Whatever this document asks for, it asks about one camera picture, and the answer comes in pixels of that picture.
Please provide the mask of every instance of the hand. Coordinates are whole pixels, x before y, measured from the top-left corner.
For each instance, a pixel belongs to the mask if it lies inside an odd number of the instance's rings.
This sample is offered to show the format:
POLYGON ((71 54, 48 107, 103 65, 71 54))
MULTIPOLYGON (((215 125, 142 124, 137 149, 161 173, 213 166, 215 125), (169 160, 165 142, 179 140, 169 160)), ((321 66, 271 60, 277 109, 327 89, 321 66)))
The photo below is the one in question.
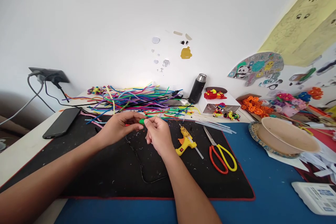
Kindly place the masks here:
POLYGON ((145 120, 145 126, 148 129, 146 136, 147 144, 152 143, 162 158, 177 155, 168 123, 159 117, 151 117, 145 120))
POLYGON ((103 147, 114 144, 132 131, 142 130, 144 127, 139 121, 145 118, 146 116, 137 112, 117 113, 108 120, 95 138, 99 138, 103 147))

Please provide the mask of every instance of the black thermos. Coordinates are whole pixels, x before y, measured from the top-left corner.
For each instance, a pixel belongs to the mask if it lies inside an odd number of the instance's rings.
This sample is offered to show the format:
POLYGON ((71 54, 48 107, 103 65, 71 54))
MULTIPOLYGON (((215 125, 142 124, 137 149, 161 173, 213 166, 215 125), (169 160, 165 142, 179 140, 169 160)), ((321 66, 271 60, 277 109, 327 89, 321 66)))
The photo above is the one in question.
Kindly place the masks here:
POLYGON ((207 76, 205 74, 200 73, 195 80, 194 86, 192 87, 188 102, 192 104, 196 104, 202 94, 204 85, 206 83, 207 76))

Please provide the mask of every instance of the blue desk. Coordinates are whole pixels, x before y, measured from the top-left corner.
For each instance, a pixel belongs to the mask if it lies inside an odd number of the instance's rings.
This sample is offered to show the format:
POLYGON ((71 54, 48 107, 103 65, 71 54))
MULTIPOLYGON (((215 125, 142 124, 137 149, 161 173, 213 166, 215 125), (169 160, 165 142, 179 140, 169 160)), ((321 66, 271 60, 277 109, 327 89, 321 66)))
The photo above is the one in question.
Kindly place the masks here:
MULTIPOLYGON (((296 170, 266 154, 247 123, 226 124, 237 134, 225 134, 249 180, 256 200, 213 201, 223 223, 336 223, 336 217, 312 213, 291 186, 304 181, 296 170)), ((177 223, 174 201, 68 200, 56 224, 177 223)))

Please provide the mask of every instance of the power outlet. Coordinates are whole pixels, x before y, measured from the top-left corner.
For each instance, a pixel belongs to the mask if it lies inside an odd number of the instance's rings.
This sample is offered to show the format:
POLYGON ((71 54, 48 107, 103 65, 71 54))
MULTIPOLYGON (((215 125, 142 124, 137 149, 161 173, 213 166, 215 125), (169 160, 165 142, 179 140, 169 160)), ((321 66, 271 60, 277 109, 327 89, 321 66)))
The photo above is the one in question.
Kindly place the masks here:
POLYGON ((52 75, 52 76, 48 76, 46 78, 46 81, 51 81, 54 76, 58 76, 61 79, 60 82, 70 83, 69 79, 65 76, 65 73, 62 70, 54 70, 54 69, 46 69, 46 68, 33 68, 33 67, 29 67, 29 69, 32 72, 41 71, 45 76, 52 75))

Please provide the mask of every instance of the desk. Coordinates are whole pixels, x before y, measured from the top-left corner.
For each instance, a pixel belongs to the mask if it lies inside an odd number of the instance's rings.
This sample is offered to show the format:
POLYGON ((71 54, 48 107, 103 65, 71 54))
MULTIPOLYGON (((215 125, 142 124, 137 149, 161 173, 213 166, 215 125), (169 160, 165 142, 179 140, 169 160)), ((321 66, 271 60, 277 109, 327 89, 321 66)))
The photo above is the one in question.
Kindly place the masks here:
MULTIPOLYGON (((72 100, 70 105, 82 102, 72 100)), ((238 113, 241 115, 241 122, 253 121, 245 111, 239 110, 238 113)), ((50 140, 43 139, 42 135, 59 115, 60 112, 56 112, 0 154, 0 163, 10 164, 0 168, 0 185, 47 145, 50 140)), ((232 123, 231 128, 234 131, 240 129, 236 123, 232 123)), ((245 223, 254 220, 262 223, 271 221, 280 223, 285 219, 289 223, 301 223, 303 220, 309 223, 335 222, 334 217, 315 215, 304 205, 290 185, 294 181, 303 181, 294 168, 269 158, 264 149, 252 138, 235 139, 232 135, 227 136, 227 139, 254 189, 256 200, 212 202, 223 223, 245 223)), ((177 223, 174 201, 92 199, 56 200, 35 223, 96 223, 97 220, 99 223, 135 223, 142 220, 146 223, 177 223)))

